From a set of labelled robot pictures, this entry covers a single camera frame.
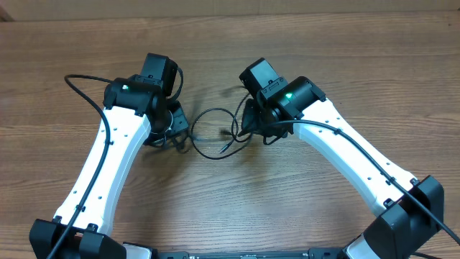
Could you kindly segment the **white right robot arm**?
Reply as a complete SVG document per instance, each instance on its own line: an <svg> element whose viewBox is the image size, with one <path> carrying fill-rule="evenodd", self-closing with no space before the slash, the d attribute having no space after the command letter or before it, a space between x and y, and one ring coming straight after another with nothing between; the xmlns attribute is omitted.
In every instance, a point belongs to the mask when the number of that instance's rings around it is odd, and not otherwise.
<svg viewBox="0 0 460 259"><path fill-rule="evenodd" d="M365 140L310 79L289 82L260 58L239 76L251 95L241 133L277 141L295 135L322 154L358 191L375 220L343 248L309 258L409 258L441 230L444 189L417 179Z"/></svg>

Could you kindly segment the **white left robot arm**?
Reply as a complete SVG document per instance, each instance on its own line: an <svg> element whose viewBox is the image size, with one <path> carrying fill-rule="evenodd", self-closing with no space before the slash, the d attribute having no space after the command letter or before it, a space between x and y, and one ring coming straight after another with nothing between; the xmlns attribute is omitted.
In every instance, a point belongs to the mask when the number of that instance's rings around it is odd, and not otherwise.
<svg viewBox="0 0 460 259"><path fill-rule="evenodd" d="M37 258L156 258L157 251L111 238L116 207L140 148L185 149L189 124L169 57L149 53L142 70L106 80L101 123L71 192L52 220L36 219L29 242Z"/></svg>

